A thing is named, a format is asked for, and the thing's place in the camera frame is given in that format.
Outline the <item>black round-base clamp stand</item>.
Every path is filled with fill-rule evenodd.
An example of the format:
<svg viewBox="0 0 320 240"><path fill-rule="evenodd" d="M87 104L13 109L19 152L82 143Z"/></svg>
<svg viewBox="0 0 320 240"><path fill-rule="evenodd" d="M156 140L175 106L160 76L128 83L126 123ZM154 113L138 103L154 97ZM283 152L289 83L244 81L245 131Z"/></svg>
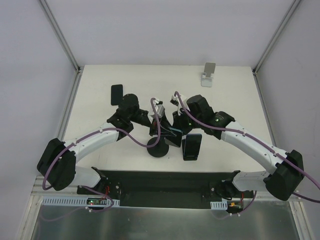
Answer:
<svg viewBox="0 0 320 240"><path fill-rule="evenodd" d="M165 142L165 138L161 137L155 146L147 148L147 152L154 158L162 158L169 152L169 148L169 145Z"/></svg>

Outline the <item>black folding phone stand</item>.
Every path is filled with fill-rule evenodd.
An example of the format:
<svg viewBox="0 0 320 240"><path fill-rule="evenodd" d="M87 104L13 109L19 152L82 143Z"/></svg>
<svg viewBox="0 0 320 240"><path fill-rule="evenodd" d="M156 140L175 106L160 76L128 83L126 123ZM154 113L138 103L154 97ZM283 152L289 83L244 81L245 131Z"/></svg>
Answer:
<svg viewBox="0 0 320 240"><path fill-rule="evenodd" d="M182 141L182 157L184 161L197 161L201 142L196 139L184 139Z"/></svg>

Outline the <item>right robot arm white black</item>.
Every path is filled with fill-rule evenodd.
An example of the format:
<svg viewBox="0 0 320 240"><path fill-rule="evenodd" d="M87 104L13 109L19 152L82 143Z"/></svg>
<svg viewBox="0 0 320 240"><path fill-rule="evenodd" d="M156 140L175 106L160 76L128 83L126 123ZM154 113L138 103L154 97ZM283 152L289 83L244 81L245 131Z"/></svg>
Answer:
<svg viewBox="0 0 320 240"><path fill-rule="evenodd" d="M263 171L232 172L231 177L214 188L221 198L231 200L245 191L267 191L273 197L287 201L303 180L303 157L298 151L287 152L253 136L231 115L215 112L200 94L183 98L175 92L170 102L178 107L173 113L173 125L183 135L201 129L238 148L263 167Z"/></svg>

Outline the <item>blue phone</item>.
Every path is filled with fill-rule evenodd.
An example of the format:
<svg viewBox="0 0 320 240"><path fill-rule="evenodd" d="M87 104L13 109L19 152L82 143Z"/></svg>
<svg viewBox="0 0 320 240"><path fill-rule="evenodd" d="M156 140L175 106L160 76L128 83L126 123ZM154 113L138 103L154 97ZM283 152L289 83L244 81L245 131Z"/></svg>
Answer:
<svg viewBox="0 0 320 240"><path fill-rule="evenodd" d="M200 133L187 134L184 142L183 157L188 160L197 160L202 143Z"/></svg>

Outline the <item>silver metal phone stand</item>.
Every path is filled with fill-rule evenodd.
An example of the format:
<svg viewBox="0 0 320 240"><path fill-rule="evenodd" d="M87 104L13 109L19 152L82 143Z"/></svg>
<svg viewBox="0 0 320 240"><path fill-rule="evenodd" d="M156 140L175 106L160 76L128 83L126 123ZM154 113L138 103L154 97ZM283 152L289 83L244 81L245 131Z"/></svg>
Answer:
<svg viewBox="0 0 320 240"><path fill-rule="evenodd" d="M204 70L201 74L200 84L202 87L211 88L213 85L213 78L216 70L215 62L206 62Z"/></svg>

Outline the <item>black phone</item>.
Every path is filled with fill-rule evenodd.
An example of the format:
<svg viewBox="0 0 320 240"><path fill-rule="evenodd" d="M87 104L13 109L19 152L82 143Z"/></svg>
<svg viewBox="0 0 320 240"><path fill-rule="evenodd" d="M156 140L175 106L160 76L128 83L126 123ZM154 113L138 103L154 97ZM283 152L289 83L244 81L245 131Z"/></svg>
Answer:
<svg viewBox="0 0 320 240"><path fill-rule="evenodd" d="M169 133L164 137L164 142L172 147L180 148L182 144L183 132L180 129L169 128Z"/></svg>
<svg viewBox="0 0 320 240"><path fill-rule="evenodd" d="M110 104L112 106L118 106L123 99L123 85L114 84L110 89Z"/></svg>

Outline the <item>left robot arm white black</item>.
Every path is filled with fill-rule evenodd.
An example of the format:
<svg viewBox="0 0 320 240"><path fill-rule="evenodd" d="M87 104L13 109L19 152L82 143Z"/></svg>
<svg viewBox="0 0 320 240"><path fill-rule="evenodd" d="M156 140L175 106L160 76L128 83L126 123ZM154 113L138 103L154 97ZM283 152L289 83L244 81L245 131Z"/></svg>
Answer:
<svg viewBox="0 0 320 240"><path fill-rule="evenodd" d="M163 102L152 98L150 105L150 111L143 110L135 94L126 94L115 113L101 126L71 140L50 140L36 167L44 177L43 190L61 191L71 184L76 184L88 187L96 195L102 194L106 188L102 175L92 167L78 166L80 160L125 137L147 149L155 148L165 137L176 137L166 118ZM153 138L147 144L139 142L130 134L135 123L149 129L149 135Z"/></svg>

